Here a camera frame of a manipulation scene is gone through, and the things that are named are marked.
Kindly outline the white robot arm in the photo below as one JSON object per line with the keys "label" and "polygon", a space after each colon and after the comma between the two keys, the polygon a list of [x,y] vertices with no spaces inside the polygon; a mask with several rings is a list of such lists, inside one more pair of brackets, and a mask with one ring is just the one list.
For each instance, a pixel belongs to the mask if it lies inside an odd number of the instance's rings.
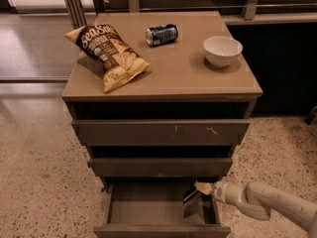
{"label": "white robot arm", "polygon": [[212,195],[216,201],[236,206],[253,219],[269,220],[274,210],[306,231],[308,238],[317,238],[317,205],[303,198],[257,181],[247,185],[197,181],[194,187],[205,195]]}

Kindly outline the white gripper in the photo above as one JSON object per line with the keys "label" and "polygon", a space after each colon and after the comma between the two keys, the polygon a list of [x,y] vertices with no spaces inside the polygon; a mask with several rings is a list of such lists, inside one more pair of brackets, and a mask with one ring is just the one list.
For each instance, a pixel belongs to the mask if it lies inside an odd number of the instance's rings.
{"label": "white gripper", "polygon": [[201,182],[197,181],[195,184],[196,190],[205,194],[211,195],[213,193],[213,197],[216,201],[223,203],[230,203],[230,186],[229,182],[217,181],[214,184],[210,182]]}

